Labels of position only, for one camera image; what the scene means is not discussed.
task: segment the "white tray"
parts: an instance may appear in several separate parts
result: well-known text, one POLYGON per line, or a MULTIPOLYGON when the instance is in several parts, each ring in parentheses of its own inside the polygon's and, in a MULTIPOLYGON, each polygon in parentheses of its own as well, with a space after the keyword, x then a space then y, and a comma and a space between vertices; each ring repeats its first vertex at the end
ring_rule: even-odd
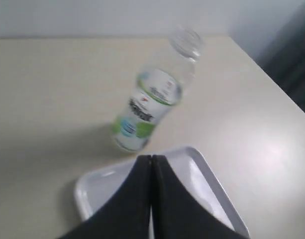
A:
MULTIPOLYGON (((221 222, 249 238, 249 232, 202 154, 192 147, 180 147, 162 154, 185 188, 221 222)), ((119 188, 135 159, 82 176, 76 183, 75 199, 82 220, 94 214, 119 188)))

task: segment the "plastic bottle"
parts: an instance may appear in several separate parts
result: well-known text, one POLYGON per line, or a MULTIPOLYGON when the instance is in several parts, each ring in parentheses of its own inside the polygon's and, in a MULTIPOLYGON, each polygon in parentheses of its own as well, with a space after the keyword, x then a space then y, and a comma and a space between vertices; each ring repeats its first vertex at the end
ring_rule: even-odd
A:
POLYGON ((200 57, 201 38, 188 28, 179 28, 138 74, 136 88, 124 112, 113 123, 113 139, 122 149, 141 150, 160 120, 183 97, 194 78, 194 63, 200 57))

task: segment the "bottle label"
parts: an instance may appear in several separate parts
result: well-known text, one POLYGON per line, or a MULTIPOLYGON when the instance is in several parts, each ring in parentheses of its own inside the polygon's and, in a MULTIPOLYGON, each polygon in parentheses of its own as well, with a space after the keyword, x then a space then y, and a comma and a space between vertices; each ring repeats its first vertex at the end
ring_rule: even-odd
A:
POLYGON ((128 151, 142 149, 155 126, 180 98, 179 84, 166 72, 153 69, 141 73, 135 93, 113 124, 116 143, 128 151))

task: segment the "white wall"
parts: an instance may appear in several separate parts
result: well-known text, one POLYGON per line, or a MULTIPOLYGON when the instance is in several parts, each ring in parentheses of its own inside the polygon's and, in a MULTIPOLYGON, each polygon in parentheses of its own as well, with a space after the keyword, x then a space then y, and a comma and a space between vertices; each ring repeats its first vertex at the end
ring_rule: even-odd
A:
POLYGON ((305 0, 0 0, 0 37, 230 34, 254 59, 305 0))

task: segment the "white table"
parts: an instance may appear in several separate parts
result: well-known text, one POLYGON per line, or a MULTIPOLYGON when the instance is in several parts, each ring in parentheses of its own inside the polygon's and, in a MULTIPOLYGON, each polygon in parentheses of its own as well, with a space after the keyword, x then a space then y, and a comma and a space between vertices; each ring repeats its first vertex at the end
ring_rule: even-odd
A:
MULTIPOLYGON (((305 239, 305 114, 229 37, 204 40, 190 94, 142 153, 196 147, 253 239, 305 239)), ((79 223, 74 182, 131 158, 108 125, 165 44, 0 40, 0 239, 52 239, 79 223)))

